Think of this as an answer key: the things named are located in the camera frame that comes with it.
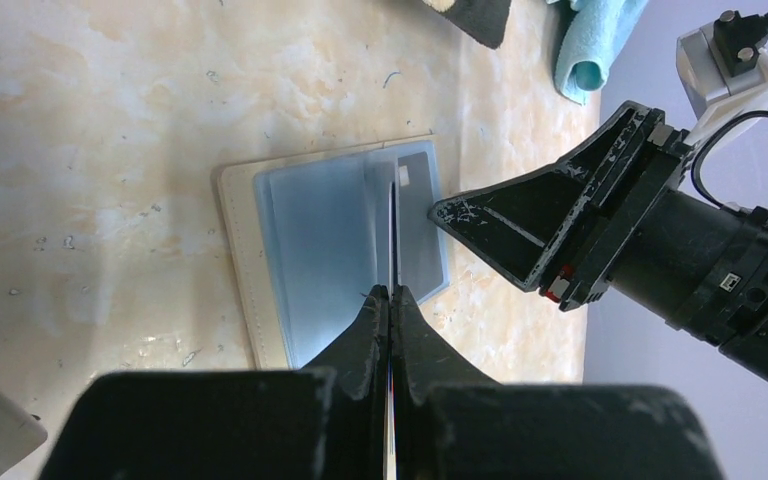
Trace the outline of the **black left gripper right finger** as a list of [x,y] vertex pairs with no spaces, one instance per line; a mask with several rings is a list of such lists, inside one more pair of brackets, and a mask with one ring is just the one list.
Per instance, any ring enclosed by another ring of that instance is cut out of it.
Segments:
[[686,400],[651,385],[503,384],[424,319],[391,303],[401,479],[719,479]]

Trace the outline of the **light blue towel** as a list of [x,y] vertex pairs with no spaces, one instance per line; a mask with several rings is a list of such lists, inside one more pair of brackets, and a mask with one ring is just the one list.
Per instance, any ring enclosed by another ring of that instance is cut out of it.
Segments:
[[584,106],[608,81],[610,69],[636,27],[647,0],[563,1],[572,19],[555,62],[554,85]]

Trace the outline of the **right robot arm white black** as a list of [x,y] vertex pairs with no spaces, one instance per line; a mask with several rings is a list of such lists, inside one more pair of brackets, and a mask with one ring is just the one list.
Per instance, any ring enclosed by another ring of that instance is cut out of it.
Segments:
[[730,206],[701,168],[750,111],[700,147],[627,101],[531,173],[441,200],[430,220],[507,281],[562,311],[615,289],[768,382],[768,209]]

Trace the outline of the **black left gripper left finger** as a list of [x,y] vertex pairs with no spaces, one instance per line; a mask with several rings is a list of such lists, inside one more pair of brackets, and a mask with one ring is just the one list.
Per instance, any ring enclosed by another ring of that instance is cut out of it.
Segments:
[[382,479],[389,294],[295,370],[122,371],[75,403],[44,479]]

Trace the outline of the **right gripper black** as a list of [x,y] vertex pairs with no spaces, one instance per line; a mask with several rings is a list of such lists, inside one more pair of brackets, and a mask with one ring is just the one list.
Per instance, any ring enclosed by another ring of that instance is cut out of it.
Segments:
[[556,162],[438,201],[428,217],[522,291],[571,311],[604,295],[637,228],[677,187],[686,135],[626,101]]

